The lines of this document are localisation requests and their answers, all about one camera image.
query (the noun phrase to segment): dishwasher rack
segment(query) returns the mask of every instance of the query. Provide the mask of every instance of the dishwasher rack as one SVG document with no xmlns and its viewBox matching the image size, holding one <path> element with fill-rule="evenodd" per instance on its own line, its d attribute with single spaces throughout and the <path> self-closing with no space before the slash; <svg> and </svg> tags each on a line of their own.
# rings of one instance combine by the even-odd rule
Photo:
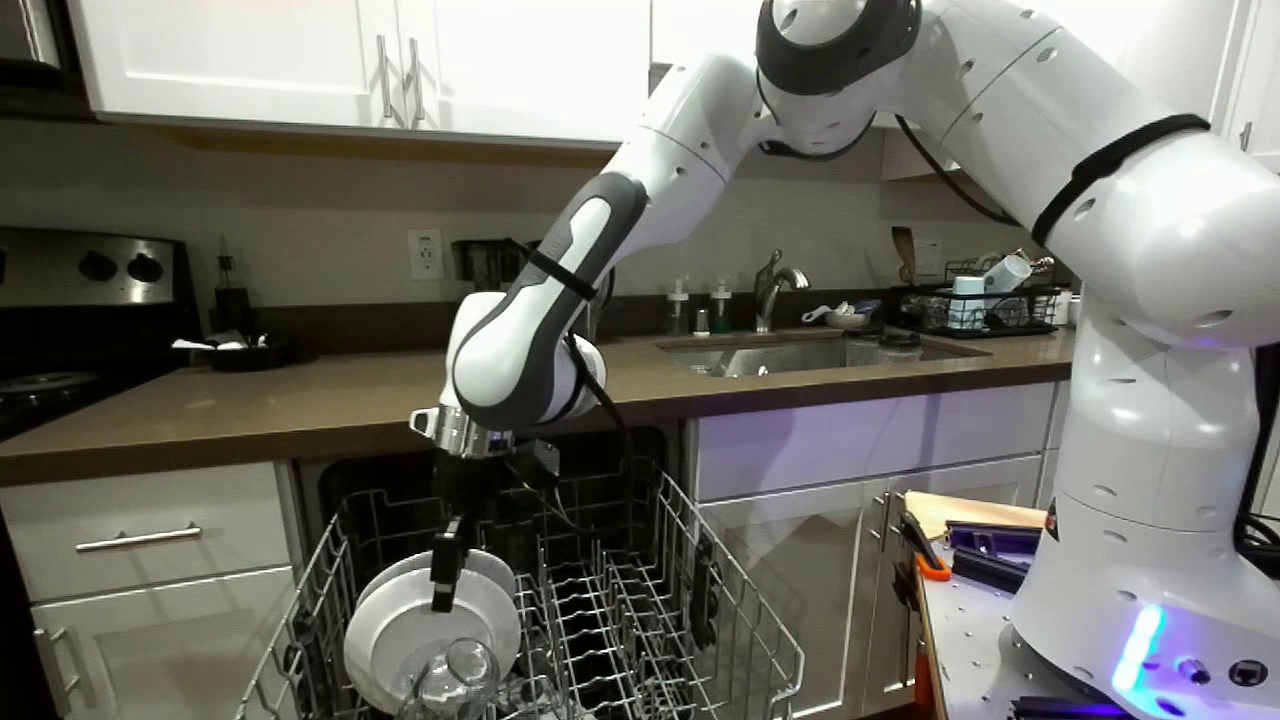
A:
<svg viewBox="0 0 1280 720">
<path fill-rule="evenodd" d="M 673 475 L 571 475 L 496 509 L 480 548 L 519 574 L 519 658 L 483 720 L 791 717 L 805 652 Z M 348 496 L 237 720 L 380 720 L 344 677 L 344 623 L 363 578 L 441 528 L 441 500 Z"/>
</svg>

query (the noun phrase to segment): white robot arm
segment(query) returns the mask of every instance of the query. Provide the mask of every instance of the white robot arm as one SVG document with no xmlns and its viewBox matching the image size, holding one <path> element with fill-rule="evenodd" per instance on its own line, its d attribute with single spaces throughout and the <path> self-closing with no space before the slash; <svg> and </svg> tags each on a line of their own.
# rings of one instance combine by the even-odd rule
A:
<svg viewBox="0 0 1280 720">
<path fill-rule="evenodd" d="M 488 455 L 586 407 L 571 339 L 627 252 L 683 241 L 755 149 L 836 157 L 875 111 L 1082 282 L 1054 525 L 1013 628 L 1134 717 L 1280 717 L 1280 591 L 1232 551 L 1253 346 L 1280 339 L 1280 180 L 1007 0 L 769 0 L 755 58 L 674 69 L 512 291 L 469 297 L 416 430 Z"/>
</svg>

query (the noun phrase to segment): upper cabinet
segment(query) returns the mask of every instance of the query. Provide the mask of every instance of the upper cabinet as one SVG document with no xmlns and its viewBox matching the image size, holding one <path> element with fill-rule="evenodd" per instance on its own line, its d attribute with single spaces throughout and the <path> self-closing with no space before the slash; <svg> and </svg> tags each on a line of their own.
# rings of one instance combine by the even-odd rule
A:
<svg viewBox="0 0 1280 720">
<path fill-rule="evenodd" d="M 434 129 L 620 139 L 647 101 L 647 0 L 401 0 Z"/>
<path fill-rule="evenodd" d="M 1168 107 L 1223 114 L 1247 0 L 1035 0 L 1035 9 Z"/>
<path fill-rule="evenodd" d="M 1280 0 L 1253 0 L 1223 134 L 1280 172 Z"/>
<path fill-rule="evenodd" d="M 92 107 L 105 114 L 374 129 L 380 0 L 72 0 Z"/>
<path fill-rule="evenodd" d="M 750 57 L 758 0 L 652 0 L 652 64 L 681 64 L 706 46 Z"/>
<path fill-rule="evenodd" d="M 620 139 L 647 0 L 72 0 L 101 114 Z"/>
</svg>

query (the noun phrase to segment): kitchen sink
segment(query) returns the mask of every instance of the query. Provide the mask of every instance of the kitchen sink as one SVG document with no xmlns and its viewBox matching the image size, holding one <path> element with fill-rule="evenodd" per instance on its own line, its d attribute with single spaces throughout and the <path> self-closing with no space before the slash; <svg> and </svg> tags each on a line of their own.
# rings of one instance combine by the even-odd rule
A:
<svg viewBox="0 0 1280 720">
<path fill-rule="evenodd" d="M 696 374 L 775 374 L 807 367 L 875 367 L 987 357 L 961 342 L 921 336 L 917 346 L 884 346 L 871 336 L 706 336 L 656 342 L 662 357 Z"/>
</svg>

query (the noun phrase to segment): wall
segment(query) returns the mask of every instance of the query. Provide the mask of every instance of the wall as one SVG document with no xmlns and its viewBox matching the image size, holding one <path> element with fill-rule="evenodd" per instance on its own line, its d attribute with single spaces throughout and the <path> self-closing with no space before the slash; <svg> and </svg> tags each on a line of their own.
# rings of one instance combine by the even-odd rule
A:
<svg viewBox="0 0 1280 720">
<path fill-rule="evenodd" d="M 158 231 L 191 244 L 208 300 L 213 257 L 231 249 L 256 304 L 412 304 L 455 289 L 408 277 L 408 228 L 539 235 L 590 166 L 372 160 L 191 149 L 145 129 L 0 125 L 0 222 Z M 775 249 L 816 289 L 895 279 L 888 222 L 911 220 L 946 257 L 1016 249 L 933 184 L 881 184 L 881 134 L 829 163 L 750 157 L 688 244 L 620 266 L 620 291 L 673 277 L 748 289 Z"/>
</svg>

